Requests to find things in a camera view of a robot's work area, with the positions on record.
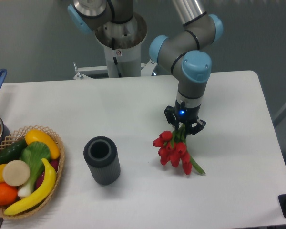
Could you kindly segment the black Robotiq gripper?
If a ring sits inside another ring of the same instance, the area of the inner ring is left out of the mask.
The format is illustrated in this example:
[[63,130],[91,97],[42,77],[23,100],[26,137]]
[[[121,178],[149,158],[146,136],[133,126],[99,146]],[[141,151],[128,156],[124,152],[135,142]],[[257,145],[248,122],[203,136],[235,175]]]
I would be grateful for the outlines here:
[[195,135],[202,131],[206,125],[206,121],[197,119],[200,105],[195,108],[181,107],[181,103],[175,101],[174,108],[167,106],[164,114],[168,124],[172,125],[174,130],[179,129],[179,124],[185,124],[185,133],[187,135]]

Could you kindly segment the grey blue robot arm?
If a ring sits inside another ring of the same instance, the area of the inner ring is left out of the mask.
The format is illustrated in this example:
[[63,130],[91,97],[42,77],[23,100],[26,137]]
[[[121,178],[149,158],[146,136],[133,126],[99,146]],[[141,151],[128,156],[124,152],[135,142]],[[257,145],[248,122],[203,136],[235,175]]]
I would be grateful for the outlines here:
[[[164,112],[167,122],[175,129],[183,124],[187,135],[195,135],[205,126],[198,113],[212,68],[202,48],[222,36],[223,24],[199,0],[175,0],[173,4],[184,29],[174,37],[156,37],[149,55],[178,80],[175,105]],[[80,31],[94,33],[103,46],[110,78],[142,74],[141,44],[147,24],[135,13],[131,0],[74,0],[68,13]]]

